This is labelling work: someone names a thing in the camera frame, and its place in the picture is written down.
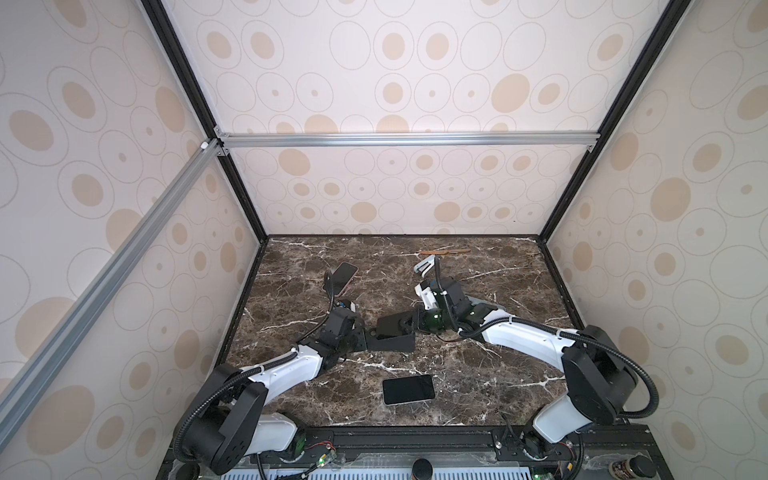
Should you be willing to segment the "black phone case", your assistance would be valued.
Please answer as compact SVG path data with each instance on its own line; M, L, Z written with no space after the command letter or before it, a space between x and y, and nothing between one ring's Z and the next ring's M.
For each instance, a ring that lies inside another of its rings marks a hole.
M368 351L403 353L413 353L415 351L414 333L383 338L378 338L370 333L366 333L365 338Z

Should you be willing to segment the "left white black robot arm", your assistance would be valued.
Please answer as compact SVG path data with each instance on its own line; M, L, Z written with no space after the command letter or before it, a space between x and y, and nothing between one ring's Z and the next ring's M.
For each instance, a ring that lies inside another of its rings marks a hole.
M326 273L326 316L287 353L255 366L224 363L214 368L175 427L171 448L178 461L222 475L246 456L267 451L290 457L301 454L305 435L298 423L285 414L265 414L263 409L364 346L356 307L340 298L357 271L344 262Z

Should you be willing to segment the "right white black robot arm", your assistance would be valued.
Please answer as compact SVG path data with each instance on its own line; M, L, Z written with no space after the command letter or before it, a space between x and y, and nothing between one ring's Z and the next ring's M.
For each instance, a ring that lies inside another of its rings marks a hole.
M545 456L552 445L585 426L644 419L657 411L660 394L650 374L601 328L555 328L470 297L457 280L441 275L435 255L417 263L414 272L421 277L415 292L425 307L421 330L450 330L459 341L509 348L564 375L566 392L541 407L519 434L529 456Z

